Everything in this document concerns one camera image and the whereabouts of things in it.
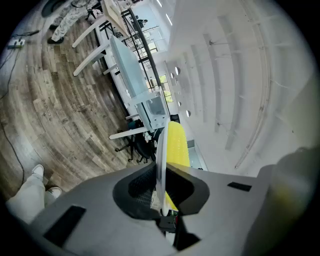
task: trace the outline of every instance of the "table leg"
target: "table leg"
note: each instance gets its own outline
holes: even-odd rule
[[[103,50],[108,48],[110,45],[109,40],[104,42],[102,45],[100,45],[98,48],[96,48],[93,52],[91,52],[88,57],[85,58],[84,61],[81,62],[81,64],[76,68],[76,70],[73,72],[73,75],[76,77],[79,75],[79,73],[88,65],[95,57],[97,57]]]
[[[133,115],[127,116],[125,119],[126,119],[126,120],[129,120],[129,119],[131,119],[131,118],[135,118],[135,117],[138,117],[138,116],[139,116],[139,114],[133,114]]]
[[[103,24],[104,22],[106,22],[107,17],[105,17],[104,15],[101,16],[100,18],[98,18],[90,27],[88,27],[79,37],[77,40],[75,40],[75,42],[72,45],[72,48],[76,48],[77,45],[92,31],[94,30],[96,27],[100,26],[101,24]]]
[[[108,68],[106,71],[103,72],[104,75],[108,74],[109,72],[111,72],[112,70],[114,70],[116,67],[118,67],[117,64],[114,64],[113,66],[111,66],[110,68]]]
[[[148,130],[147,130],[146,127],[140,127],[140,128],[136,128],[136,129],[132,129],[132,130],[126,130],[126,131],[123,131],[123,132],[112,134],[112,135],[109,136],[109,139],[110,140],[114,140],[114,139],[130,136],[130,135],[141,134],[141,133],[144,133],[144,132],[147,132],[147,131]]]

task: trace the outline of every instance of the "power strip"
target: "power strip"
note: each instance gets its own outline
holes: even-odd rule
[[[15,39],[15,40],[10,40],[8,43],[8,49],[13,49],[13,48],[22,48],[25,45],[26,40],[24,39]]]

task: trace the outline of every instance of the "cable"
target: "cable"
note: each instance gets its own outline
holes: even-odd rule
[[[3,62],[2,65],[0,66],[0,69],[4,66],[4,64],[6,64],[6,62],[7,62],[8,60],[11,59],[11,57],[13,56],[13,52],[14,52],[14,51],[15,51],[14,49],[11,50],[11,51],[9,52],[9,54],[7,55],[7,57],[5,57],[4,62]]]
[[[8,92],[9,92],[9,83],[10,83],[10,81],[11,81],[12,73],[13,73],[14,68],[15,68],[15,66],[16,66],[19,53],[20,53],[20,51],[18,51],[18,53],[17,53],[16,56],[15,56],[14,64],[13,64],[13,67],[12,67],[12,69],[11,69],[10,76],[9,76],[9,80],[8,80],[8,83],[7,83],[7,86],[6,86],[6,92],[5,92],[5,94],[0,98],[0,101],[1,101],[1,100],[8,94]]]
[[[40,32],[40,30],[35,30],[35,31],[30,31],[30,32],[25,32],[23,34],[13,34],[11,37],[15,38],[15,37],[31,37],[35,34],[38,34]]]
[[[16,66],[16,63],[17,63],[17,59],[18,59],[19,53],[20,53],[20,51],[18,51],[18,53],[17,53],[16,56],[15,56],[14,64],[13,64],[13,66],[12,66],[12,69],[11,69],[11,72],[10,72],[10,77],[9,77],[9,80],[8,80],[8,83],[7,83],[7,91],[6,91],[6,93],[0,98],[0,100],[2,100],[2,99],[9,93],[9,84],[10,84],[10,81],[11,81],[12,73],[13,73],[13,71],[14,71],[14,69],[15,69],[15,66]],[[5,128],[4,128],[4,125],[3,125],[2,122],[1,122],[1,119],[0,119],[0,124],[1,124],[1,128],[2,128],[2,130],[3,130],[4,136],[5,136],[6,140],[9,142],[9,144],[10,144],[12,150],[13,150],[13,153],[14,153],[14,155],[15,155],[15,157],[16,157],[17,161],[19,162],[19,164],[20,164],[20,166],[21,166],[21,169],[22,169],[22,181],[21,181],[21,185],[20,185],[20,187],[19,187],[19,189],[20,189],[21,186],[22,186],[23,183],[24,183],[24,180],[25,180],[25,169],[24,169],[22,163],[20,162],[20,160],[19,160],[19,158],[18,158],[18,155],[17,155],[17,152],[16,152],[14,146],[12,145],[12,143],[10,142],[10,140],[9,140],[9,138],[8,138],[8,136],[7,136],[7,133],[6,133]]]
[[[20,164],[20,166],[21,166],[21,168],[22,168],[22,181],[21,181],[21,185],[20,185],[20,187],[19,187],[19,189],[20,189],[20,188],[22,187],[22,185],[24,184],[24,180],[25,180],[25,169],[24,169],[24,167],[22,166],[22,163],[20,162],[20,160],[19,160],[19,158],[18,158],[18,155],[17,155],[17,152],[16,152],[14,146],[12,145],[12,143],[10,142],[10,140],[9,140],[7,134],[6,134],[6,131],[5,131],[4,125],[3,125],[2,122],[1,122],[1,119],[0,119],[0,124],[1,124],[1,128],[2,128],[2,130],[3,130],[4,136],[5,136],[6,140],[9,142],[9,144],[10,144],[12,150],[13,150],[13,153],[14,153],[17,161],[19,162],[19,164]]]

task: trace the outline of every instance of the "white table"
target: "white table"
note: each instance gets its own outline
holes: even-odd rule
[[[158,91],[149,92],[137,56],[115,36],[111,36],[109,41],[116,65],[131,96],[127,104],[136,107],[144,124],[144,127],[113,134],[109,138],[113,140],[146,131],[153,132],[164,127],[170,114],[161,86]]]

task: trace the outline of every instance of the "ceiling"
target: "ceiling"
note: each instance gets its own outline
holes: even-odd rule
[[[265,0],[177,0],[174,6],[166,67],[173,74],[180,68],[170,80],[174,102],[209,171],[256,176],[262,166],[319,141],[319,116],[305,119],[319,106],[318,73],[279,8]],[[293,111],[297,106],[306,109]]]

